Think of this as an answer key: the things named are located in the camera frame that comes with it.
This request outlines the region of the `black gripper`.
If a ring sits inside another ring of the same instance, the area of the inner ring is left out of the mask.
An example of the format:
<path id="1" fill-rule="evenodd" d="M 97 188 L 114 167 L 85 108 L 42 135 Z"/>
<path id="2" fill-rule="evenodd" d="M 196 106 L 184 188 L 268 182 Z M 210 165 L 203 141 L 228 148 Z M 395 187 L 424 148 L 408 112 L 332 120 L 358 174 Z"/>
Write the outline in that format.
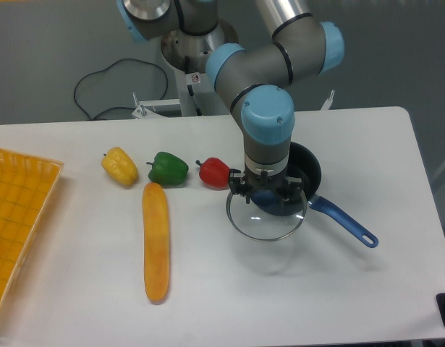
<path id="1" fill-rule="evenodd" d="M 293 206 L 302 202 L 303 183 L 301 177 L 287 175 L 287 167 L 280 171 L 254 170 L 245 165 L 245 172 L 230 168 L 228 184 L 233 195 L 250 202 L 250 195 L 258 190 L 276 191 L 280 205 Z"/>

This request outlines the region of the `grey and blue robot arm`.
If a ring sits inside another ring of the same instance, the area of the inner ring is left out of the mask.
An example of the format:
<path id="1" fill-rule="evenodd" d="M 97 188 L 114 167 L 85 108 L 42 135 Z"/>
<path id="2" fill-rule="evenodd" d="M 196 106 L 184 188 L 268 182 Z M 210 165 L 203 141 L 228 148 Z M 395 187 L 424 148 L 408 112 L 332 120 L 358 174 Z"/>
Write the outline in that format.
<path id="1" fill-rule="evenodd" d="M 331 22 L 318 22 L 305 1 L 257 1 L 271 42 L 247 51 L 216 1 L 118 1 L 135 40 L 158 38 L 174 70 L 183 116 L 228 111 L 244 140 L 245 170 L 227 177 L 233 194 L 283 205 L 302 200 L 304 185 L 288 172 L 294 104 L 287 86 L 322 74 L 344 57 Z"/>

